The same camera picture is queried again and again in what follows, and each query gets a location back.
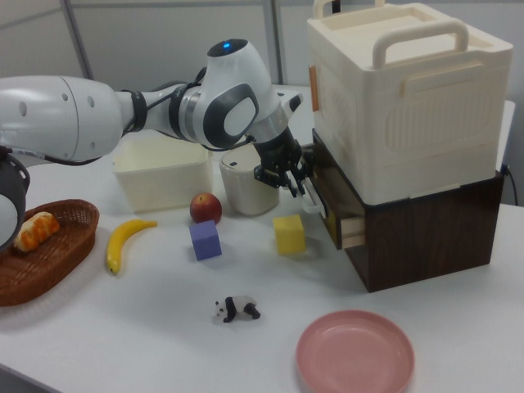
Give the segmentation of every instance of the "toy panda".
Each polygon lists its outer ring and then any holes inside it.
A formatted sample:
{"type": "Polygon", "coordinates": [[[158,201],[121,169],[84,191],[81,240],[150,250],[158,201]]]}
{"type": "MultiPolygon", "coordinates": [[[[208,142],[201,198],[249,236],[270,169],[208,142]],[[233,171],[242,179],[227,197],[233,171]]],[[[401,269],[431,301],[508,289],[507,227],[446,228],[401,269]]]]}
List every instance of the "toy panda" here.
{"type": "Polygon", "coordinates": [[[225,323],[231,322],[237,313],[250,315],[252,319],[260,318],[256,309],[256,301],[250,296],[230,296],[222,302],[215,302],[217,318],[224,318],[225,323]]]}

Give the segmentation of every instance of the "wicker basket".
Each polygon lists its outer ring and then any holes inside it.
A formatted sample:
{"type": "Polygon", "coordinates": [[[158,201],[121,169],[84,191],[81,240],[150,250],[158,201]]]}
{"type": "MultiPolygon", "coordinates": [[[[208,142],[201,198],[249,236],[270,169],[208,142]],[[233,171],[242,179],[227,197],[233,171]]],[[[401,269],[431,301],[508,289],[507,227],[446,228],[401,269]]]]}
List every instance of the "wicker basket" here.
{"type": "Polygon", "coordinates": [[[89,202],[71,199],[41,205],[25,213],[25,220],[40,211],[55,215],[60,230],[35,251],[24,253],[10,246],[0,252],[0,306],[19,305],[57,285],[91,252],[99,213],[89,202]]]}

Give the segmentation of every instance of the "drawer handle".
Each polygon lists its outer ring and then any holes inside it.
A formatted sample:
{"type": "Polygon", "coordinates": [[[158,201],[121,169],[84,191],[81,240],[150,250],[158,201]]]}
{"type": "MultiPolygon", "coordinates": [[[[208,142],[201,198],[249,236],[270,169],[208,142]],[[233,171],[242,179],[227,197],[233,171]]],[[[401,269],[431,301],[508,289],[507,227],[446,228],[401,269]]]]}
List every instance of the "drawer handle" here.
{"type": "Polygon", "coordinates": [[[386,64],[386,50],[395,43],[434,37],[442,34],[455,34],[455,51],[466,52],[468,49],[468,27],[459,19],[430,21],[418,26],[393,29],[381,35],[373,46],[373,68],[380,70],[386,64]]]}

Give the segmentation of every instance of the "blue block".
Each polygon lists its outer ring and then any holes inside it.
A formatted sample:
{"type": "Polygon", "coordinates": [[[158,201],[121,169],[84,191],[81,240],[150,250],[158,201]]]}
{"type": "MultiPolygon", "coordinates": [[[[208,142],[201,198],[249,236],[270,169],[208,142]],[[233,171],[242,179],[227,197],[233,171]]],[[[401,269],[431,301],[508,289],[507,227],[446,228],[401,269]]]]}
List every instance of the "blue block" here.
{"type": "Polygon", "coordinates": [[[219,233],[214,220],[204,221],[189,227],[196,259],[205,260],[213,256],[222,255],[219,233]]]}

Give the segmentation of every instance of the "white table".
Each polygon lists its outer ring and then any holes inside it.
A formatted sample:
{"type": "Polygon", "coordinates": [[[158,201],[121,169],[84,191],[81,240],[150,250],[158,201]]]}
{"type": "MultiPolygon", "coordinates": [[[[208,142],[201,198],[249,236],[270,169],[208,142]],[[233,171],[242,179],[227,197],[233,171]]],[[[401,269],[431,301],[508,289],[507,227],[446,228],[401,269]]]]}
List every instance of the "white table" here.
{"type": "MultiPolygon", "coordinates": [[[[311,141],[309,97],[291,124],[311,141]]],[[[144,132],[136,138],[147,138],[144,132]]],[[[215,195],[223,254],[197,261],[188,209],[139,215],[158,227],[129,239],[124,271],[112,277],[104,255],[111,230],[131,213],[111,170],[91,165],[32,167],[28,208],[81,198],[100,210],[88,258],[50,292],[0,308],[0,367],[50,391],[304,392],[295,348],[314,319],[365,309],[398,324],[413,344],[408,392],[515,392],[524,389],[524,210],[500,206],[491,263],[369,294],[317,215],[281,191],[257,218],[232,212],[218,168],[215,195]],[[276,252],[273,217],[299,213],[307,251],[276,252]],[[218,323],[215,301],[247,294],[256,321],[218,323]]]]}

